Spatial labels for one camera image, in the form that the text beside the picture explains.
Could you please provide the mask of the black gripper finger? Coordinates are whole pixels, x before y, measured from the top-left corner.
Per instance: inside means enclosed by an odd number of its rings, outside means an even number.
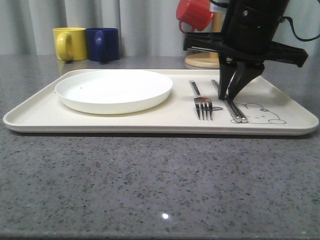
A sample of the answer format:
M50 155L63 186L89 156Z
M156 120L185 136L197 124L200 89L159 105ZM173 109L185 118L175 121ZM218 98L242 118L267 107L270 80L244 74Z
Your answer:
M234 99L239 93L238 87L241 79L241 63L239 61L227 62L227 56L224 53L218 54L219 59L219 88L218 98L223 100L228 96Z
M228 87L228 96L235 98L248 83L260 76L264 70L265 66L263 63L238 62Z

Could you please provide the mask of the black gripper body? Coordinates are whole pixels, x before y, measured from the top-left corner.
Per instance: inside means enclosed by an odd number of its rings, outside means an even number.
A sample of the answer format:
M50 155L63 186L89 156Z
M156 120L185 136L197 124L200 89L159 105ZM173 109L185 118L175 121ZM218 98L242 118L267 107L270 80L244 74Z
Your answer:
M220 64L262 64L265 60L302 67L307 52L273 41L287 0L231 0L220 32L188 32L184 50L218 53Z

